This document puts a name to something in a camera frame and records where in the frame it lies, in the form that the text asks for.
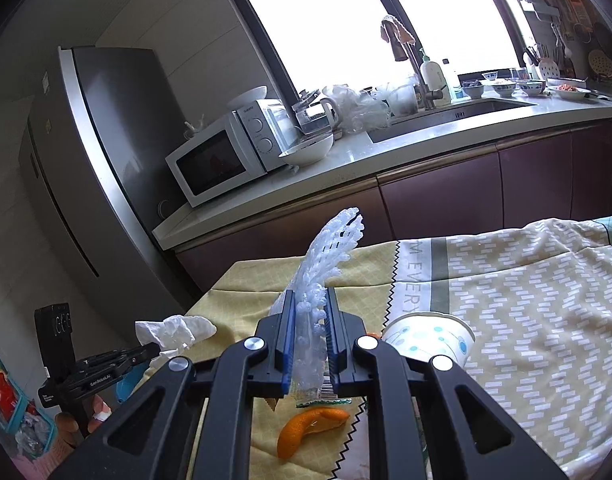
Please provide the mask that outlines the blue trash bin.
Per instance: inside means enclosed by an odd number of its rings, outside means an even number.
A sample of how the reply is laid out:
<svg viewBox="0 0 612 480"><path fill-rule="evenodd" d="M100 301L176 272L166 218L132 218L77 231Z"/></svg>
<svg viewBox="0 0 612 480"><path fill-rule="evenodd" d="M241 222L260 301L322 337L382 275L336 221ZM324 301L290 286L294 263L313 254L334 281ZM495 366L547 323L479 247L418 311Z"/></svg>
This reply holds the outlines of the blue trash bin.
<svg viewBox="0 0 612 480"><path fill-rule="evenodd" d="M148 368L148 363L134 366L128 374L114 385L115 398L118 404L124 403L131 396L132 391L134 391Z"/></svg>

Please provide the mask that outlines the kitchen counter with cabinets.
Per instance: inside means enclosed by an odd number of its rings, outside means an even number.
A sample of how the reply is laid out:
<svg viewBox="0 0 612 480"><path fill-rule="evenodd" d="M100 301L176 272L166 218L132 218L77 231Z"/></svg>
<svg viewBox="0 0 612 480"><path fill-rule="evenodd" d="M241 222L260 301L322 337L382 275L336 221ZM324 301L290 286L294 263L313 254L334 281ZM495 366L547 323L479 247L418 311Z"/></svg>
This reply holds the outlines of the kitchen counter with cabinets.
<svg viewBox="0 0 612 480"><path fill-rule="evenodd" d="M304 254L348 207L367 245L611 216L612 102L494 100L486 114L393 138L346 136L312 166L181 207L154 235L207 290L233 263Z"/></svg>

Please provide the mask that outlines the kitchen faucet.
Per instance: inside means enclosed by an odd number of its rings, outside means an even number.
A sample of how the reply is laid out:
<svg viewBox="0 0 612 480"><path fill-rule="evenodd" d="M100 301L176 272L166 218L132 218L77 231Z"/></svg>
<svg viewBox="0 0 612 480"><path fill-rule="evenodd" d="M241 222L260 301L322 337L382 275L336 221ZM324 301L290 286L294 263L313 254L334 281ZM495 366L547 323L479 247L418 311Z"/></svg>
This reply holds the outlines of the kitchen faucet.
<svg viewBox="0 0 612 480"><path fill-rule="evenodd" d="M409 32L406 26L398 18L395 18L394 15L387 14L381 21L381 37L391 46L396 62L410 62L414 73L419 78L423 106L425 110L433 110L435 102L443 97L443 92L428 88L422 74L421 64L417 61L414 53L414 46L417 44L417 40L414 39L412 32Z"/></svg>

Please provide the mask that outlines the green clear snack wrapper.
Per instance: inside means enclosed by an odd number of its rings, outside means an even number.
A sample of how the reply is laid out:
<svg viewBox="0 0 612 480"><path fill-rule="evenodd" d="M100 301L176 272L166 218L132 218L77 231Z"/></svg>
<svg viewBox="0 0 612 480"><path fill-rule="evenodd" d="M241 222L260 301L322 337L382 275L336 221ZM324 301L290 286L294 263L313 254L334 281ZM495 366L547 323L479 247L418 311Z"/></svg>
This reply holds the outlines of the green clear snack wrapper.
<svg viewBox="0 0 612 480"><path fill-rule="evenodd" d="M336 406L353 403L350 399L340 398L333 390L330 373L326 370L320 387L307 390L295 390L293 397L297 408L314 408L315 406Z"/></svg>

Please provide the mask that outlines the white crumpled tissue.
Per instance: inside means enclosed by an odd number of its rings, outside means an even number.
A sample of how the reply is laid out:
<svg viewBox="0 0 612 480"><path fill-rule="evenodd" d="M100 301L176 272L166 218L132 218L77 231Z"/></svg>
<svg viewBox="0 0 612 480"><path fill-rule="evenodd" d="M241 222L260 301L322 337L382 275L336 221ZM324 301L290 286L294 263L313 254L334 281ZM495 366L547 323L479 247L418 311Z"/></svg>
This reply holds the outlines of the white crumpled tissue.
<svg viewBox="0 0 612 480"><path fill-rule="evenodd" d="M213 337L217 327L201 315L175 314L163 321L136 321L135 332L140 344L154 342L161 350L161 355L171 359Z"/></svg>

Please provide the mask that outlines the orange peel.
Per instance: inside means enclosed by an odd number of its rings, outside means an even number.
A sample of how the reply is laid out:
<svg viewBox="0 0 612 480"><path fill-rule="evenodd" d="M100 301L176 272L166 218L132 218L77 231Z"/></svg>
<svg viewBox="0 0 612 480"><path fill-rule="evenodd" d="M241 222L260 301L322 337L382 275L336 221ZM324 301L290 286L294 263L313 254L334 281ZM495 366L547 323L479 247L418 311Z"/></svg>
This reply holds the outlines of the orange peel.
<svg viewBox="0 0 612 480"><path fill-rule="evenodd" d="M282 428L277 441L277 456L288 460L308 434L321 434L342 427L349 414L341 408L311 408L292 417Z"/></svg>

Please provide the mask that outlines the silver refrigerator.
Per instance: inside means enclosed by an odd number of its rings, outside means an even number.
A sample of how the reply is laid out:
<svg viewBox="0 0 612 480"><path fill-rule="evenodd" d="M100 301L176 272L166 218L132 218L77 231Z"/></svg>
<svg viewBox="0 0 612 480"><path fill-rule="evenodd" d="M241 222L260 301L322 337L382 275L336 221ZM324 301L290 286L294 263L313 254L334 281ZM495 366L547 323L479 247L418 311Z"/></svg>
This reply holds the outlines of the silver refrigerator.
<svg viewBox="0 0 612 480"><path fill-rule="evenodd" d="M165 162L182 131L154 51L74 47L49 56L20 163L66 272L118 327L181 313L197 292L153 235L185 203Z"/></svg>

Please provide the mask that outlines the yellow patterned tablecloth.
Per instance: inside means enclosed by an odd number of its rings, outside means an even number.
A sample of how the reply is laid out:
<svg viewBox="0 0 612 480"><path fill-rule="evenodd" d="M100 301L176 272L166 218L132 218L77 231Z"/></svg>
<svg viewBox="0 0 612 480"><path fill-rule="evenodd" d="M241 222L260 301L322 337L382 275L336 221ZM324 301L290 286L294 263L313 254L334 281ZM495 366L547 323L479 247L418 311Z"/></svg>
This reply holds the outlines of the yellow patterned tablecloth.
<svg viewBox="0 0 612 480"><path fill-rule="evenodd" d="M184 350L199 362L255 332L301 258L238 262L186 315L217 333ZM598 474L612 449L612 217L545 219L522 229L396 240L357 248L327 285L339 308L380 335L417 311L461 318L476 340L465 370L571 479ZM299 413L256 400L252 479L368 479L365 403L344 426L308 436L278 460L280 430Z"/></svg>

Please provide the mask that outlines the white bowl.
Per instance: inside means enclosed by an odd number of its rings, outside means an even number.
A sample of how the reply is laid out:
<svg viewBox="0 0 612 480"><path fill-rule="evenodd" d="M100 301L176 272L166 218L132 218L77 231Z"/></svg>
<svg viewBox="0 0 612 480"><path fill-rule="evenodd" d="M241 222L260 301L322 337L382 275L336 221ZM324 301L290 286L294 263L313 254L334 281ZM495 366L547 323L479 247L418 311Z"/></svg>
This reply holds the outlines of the white bowl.
<svg viewBox="0 0 612 480"><path fill-rule="evenodd" d="M283 152L279 159L289 166L307 167L327 157L334 143L334 134L322 133L319 136L304 138Z"/></svg>

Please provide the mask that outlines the white microwave oven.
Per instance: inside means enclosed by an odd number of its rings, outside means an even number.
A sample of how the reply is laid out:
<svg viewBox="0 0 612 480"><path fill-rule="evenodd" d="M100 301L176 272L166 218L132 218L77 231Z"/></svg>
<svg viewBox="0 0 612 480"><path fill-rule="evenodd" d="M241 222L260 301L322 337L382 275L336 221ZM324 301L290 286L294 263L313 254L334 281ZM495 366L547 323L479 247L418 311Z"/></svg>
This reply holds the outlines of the white microwave oven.
<svg viewBox="0 0 612 480"><path fill-rule="evenodd" d="M197 207L282 167L280 155L300 137L281 101L256 100L195 133L166 162Z"/></svg>

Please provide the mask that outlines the electric kettle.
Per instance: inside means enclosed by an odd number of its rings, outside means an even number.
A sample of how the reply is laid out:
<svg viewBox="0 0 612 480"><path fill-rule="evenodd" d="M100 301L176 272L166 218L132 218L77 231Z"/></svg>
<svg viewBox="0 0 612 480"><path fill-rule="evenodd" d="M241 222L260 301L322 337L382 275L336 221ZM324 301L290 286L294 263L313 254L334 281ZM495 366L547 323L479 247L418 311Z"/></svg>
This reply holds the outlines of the electric kettle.
<svg viewBox="0 0 612 480"><path fill-rule="evenodd" d="M334 100L316 96L293 106L298 129L304 134L332 131L342 122L342 114Z"/></svg>

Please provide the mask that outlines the bowl on microwave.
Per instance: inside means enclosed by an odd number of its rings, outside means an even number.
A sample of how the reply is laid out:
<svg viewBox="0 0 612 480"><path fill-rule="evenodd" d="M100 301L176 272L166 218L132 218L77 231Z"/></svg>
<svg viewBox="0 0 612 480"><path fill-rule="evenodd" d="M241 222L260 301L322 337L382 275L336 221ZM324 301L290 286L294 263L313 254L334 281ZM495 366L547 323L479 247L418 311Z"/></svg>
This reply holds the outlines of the bowl on microwave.
<svg viewBox="0 0 612 480"><path fill-rule="evenodd" d="M249 89L236 96L228 102L227 106L229 110L238 110L239 108L251 104L258 100L263 100L267 96L268 88L263 84L262 86Z"/></svg>

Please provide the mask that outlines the white soap bottle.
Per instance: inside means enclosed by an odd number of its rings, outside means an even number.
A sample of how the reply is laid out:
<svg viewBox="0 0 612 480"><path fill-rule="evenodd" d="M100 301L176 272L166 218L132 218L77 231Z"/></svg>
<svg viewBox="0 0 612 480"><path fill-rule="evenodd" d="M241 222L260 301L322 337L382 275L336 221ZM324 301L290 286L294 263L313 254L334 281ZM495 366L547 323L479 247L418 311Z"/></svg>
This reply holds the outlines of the white soap bottle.
<svg viewBox="0 0 612 480"><path fill-rule="evenodd" d="M443 75L443 69L437 62L432 61L424 50L421 50L421 52L423 60L421 72L428 90L434 96L434 104L437 107L450 105L451 94L448 81L445 75Z"/></svg>

